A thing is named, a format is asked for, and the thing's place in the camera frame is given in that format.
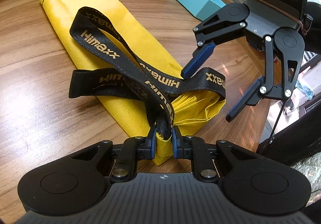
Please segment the black sleeve right forearm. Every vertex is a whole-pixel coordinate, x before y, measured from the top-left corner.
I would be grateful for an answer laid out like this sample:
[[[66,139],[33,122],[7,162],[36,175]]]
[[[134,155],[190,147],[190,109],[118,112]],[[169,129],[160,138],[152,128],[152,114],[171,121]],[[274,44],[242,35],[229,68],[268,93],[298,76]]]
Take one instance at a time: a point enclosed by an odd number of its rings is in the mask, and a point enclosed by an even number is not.
[[[257,153],[287,166],[320,152],[320,106],[259,144]]]

